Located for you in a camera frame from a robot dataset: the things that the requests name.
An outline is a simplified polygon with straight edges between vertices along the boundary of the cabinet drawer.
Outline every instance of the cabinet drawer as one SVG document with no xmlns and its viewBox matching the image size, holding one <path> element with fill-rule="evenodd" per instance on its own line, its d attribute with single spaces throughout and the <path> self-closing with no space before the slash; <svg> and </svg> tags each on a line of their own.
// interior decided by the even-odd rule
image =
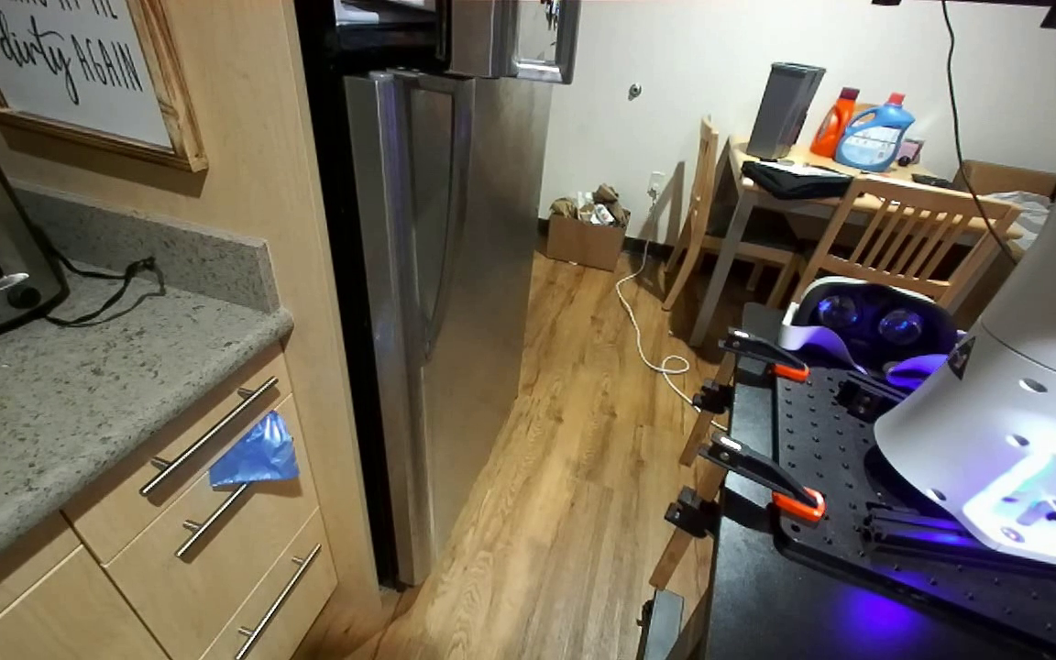
<svg viewBox="0 0 1056 660">
<path fill-rule="evenodd" d="M 0 580 L 0 658 L 165 658 L 66 527 Z"/>
<path fill-rule="evenodd" d="M 301 535 L 289 539 L 256 591 L 212 637 L 204 658 L 293 658 L 333 588 L 333 557 L 323 544 L 319 517 L 310 514 Z"/>
<path fill-rule="evenodd" d="M 151 522 L 158 522 L 191 481 L 204 473 L 244 425 L 284 398 L 283 361 L 254 367 L 242 385 L 209 398 L 193 414 L 151 440 L 117 473 L 102 478 L 66 505 L 72 527 L 100 563 L 113 563 Z"/>
<path fill-rule="evenodd" d="M 298 428 L 289 401 L 273 411 Z M 301 484 L 250 484 L 235 495 L 198 478 L 106 571 L 167 658 L 198 658 L 310 510 Z"/>
</svg>

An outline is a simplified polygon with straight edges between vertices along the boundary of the chair back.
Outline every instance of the chair back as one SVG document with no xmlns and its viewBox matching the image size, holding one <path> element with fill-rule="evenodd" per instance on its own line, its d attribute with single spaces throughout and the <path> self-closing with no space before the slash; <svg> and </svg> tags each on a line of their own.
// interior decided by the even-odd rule
<svg viewBox="0 0 1056 660">
<path fill-rule="evenodd" d="M 1014 214 L 961 192 L 854 181 L 815 247 L 795 300 L 820 273 L 834 273 L 928 293 L 954 313 L 1001 255 L 997 239 Z"/>
</svg>

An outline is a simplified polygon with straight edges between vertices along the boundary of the blue cloth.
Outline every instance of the blue cloth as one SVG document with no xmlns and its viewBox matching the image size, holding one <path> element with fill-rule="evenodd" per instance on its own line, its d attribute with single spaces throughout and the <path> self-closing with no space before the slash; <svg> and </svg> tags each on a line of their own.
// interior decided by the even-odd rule
<svg viewBox="0 0 1056 660">
<path fill-rule="evenodd" d="M 266 411 L 237 443 L 209 467 L 209 489 L 298 481 L 293 438 L 277 411 Z"/>
</svg>

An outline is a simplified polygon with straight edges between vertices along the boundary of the white appliance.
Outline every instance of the white appliance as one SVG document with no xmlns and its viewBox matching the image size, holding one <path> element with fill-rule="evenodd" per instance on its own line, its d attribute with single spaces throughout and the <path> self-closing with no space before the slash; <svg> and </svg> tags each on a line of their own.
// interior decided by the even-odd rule
<svg viewBox="0 0 1056 660">
<path fill-rule="evenodd" d="M 971 343 L 872 434 L 977 544 L 1056 565 L 1056 205 Z"/>
</svg>

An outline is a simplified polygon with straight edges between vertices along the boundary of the granite countertop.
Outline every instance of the granite countertop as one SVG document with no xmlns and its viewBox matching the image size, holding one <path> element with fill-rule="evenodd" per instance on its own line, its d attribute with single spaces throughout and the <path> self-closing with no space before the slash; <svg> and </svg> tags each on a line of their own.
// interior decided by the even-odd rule
<svg viewBox="0 0 1056 660">
<path fill-rule="evenodd" d="M 100 282 L 69 286 L 57 317 L 111 293 Z M 102 326 L 35 319 L 0 335 L 0 550 L 284 332 L 284 313 L 167 290 Z"/>
<path fill-rule="evenodd" d="M 165 299 L 100 326 L 31 319 L 0 335 L 0 550 L 119 467 L 204 394 L 270 351 L 293 326 L 270 286 L 266 247 L 91 205 L 22 195 L 35 229 L 81 266 L 158 256 Z M 52 313 L 96 313 L 113 282 L 66 277 Z M 140 277 L 117 310 L 158 290 Z"/>
</svg>

